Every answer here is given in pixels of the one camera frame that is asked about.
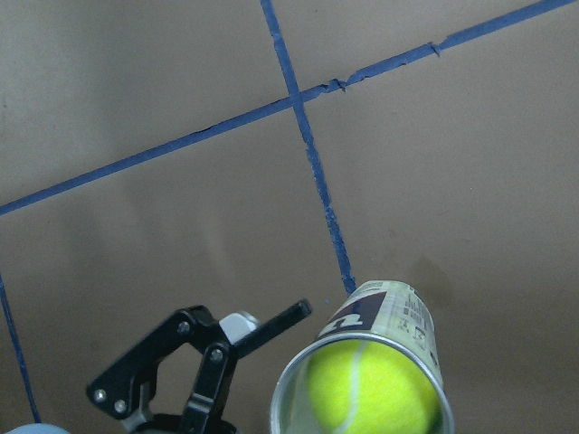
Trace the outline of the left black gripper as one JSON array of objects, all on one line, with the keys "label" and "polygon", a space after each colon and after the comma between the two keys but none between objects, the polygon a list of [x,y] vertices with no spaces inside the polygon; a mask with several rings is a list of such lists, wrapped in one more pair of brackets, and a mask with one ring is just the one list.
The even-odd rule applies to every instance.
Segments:
[{"label": "left black gripper", "polygon": [[[312,313],[305,298],[232,344],[203,306],[183,308],[130,348],[87,386],[91,402],[120,420],[127,433],[239,433],[221,418],[235,368],[241,359]],[[181,415],[153,414],[159,365],[184,344],[202,356]]]}]

